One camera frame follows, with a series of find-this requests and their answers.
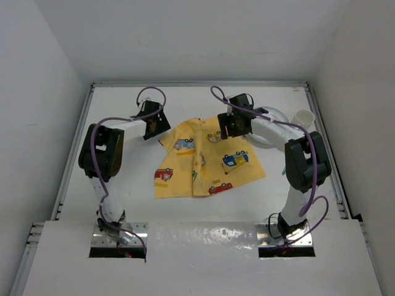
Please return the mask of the white round plate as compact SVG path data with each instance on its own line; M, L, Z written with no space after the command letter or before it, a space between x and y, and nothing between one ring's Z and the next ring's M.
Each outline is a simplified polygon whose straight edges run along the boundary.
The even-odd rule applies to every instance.
M275 121L285 120L288 123L288 118L280 110L274 107L258 107L256 111L266 110L267 113L263 113L263 116L268 117L264 119L260 116L255 117L251 120L252 132L249 136L257 142L259 147L263 148L277 148L280 151L284 151L285 140L284 140L284 125L279 125Z

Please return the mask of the yellow car print placemat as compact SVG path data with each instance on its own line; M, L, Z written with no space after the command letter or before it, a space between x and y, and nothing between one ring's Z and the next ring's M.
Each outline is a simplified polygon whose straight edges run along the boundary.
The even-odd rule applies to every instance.
M167 155L154 173L154 197L206 197L266 173L245 136L221 139L217 118L193 118L159 139Z

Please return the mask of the white mug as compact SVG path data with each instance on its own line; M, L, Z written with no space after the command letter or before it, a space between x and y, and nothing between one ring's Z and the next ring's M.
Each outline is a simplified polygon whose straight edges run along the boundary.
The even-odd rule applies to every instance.
M291 123L308 130L314 124L314 121L315 115L310 110L301 109L294 114Z

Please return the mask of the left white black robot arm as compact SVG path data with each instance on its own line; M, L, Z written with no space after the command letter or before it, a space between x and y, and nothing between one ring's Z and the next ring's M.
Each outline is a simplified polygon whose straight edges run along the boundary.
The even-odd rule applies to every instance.
M135 117L105 118L89 126L78 157L78 165L91 181L99 202L98 226L108 236L133 235L125 226L125 211L114 187L122 166L124 143L148 140L170 129L164 106L144 101Z

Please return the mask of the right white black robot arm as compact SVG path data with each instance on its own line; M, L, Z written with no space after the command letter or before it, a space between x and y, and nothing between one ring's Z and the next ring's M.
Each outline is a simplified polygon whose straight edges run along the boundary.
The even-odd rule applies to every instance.
M277 216L277 229L283 239L307 223L307 212L318 199L317 187L331 175L331 165L320 133L276 119L265 108L254 108L248 94L218 99L227 111L218 115L222 139L255 134L266 139L285 156L289 183L285 206Z

